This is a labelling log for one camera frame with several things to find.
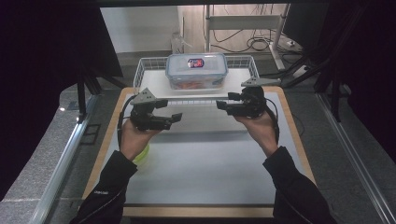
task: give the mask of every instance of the white wall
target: white wall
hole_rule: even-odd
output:
[[[177,7],[101,8],[117,53],[170,50],[179,31]]]

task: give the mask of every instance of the food storage box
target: food storage box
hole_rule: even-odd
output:
[[[172,54],[166,61],[165,74],[174,90],[219,89],[227,76],[224,54]]]

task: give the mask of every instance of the person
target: person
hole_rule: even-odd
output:
[[[274,218],[278,223],[336,223],[318,188],[296,169],[285,147],[276,143],[272,120],[267,113],[258,118],[234,117],[247,128],[267,159],[263,166],[276,187]],[[132,160],[143,151],[150,138],[160,131],[136,129],[128,119],[122,126],[120,151],[114,151],[98,184],[82,203],[70,223],[120,223],[126,188],[137,171]]]

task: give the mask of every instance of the black sleeve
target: black sleeve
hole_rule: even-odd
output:
[[[114,151],[100,174],[99,183],[70,223],[120,223],[126,188],[136,171],[135,164]]]
[[[297,170],[285,147],[263,165],[276,187],[274,217],[280,223],[336,223],[317,186]]]

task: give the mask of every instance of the human hand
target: human hand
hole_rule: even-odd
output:
[[[270,157],[277,150],[276,133],[273,121],[267,112],[260,117],[249,119],[245,117],[234,117],[247,128],[250,136],[260,145],[267,157]]]
[[[122,125],[120,152],[128,160],[133,161],[145,149],[151,137],[160,132],[159,130],[139,131],[131,120],[127,119]]]

